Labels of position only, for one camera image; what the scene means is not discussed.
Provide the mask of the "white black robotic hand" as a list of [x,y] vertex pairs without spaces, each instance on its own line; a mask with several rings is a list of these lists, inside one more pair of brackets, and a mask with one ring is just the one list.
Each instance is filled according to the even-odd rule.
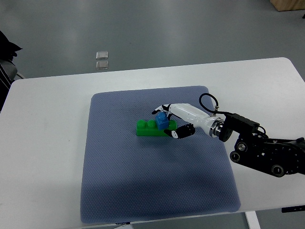
[[152,114],[155,115],[158,112],[166,112],[168,119],[174,115],[187,123],[175,130],[166,129],[163,131],[175,139],[193,135],[197,127],[201,128],[207,135],[217,137],[220,134],[224,122],[223,119],[217,116],[210,116],[190,104],[163,104],[152,111]]

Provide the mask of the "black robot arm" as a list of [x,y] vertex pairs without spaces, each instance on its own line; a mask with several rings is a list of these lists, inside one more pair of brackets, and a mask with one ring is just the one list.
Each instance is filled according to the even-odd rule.
[[223,114],[225,120],[214,131],[219,140],[227,141],[232,132],[239,134],[230,153],[232,162],[272,175],[305,173],[305,139],[296,140],[269,138],[265,129],[259,130],[259,123],[230,112],[214,111],[213,115]]

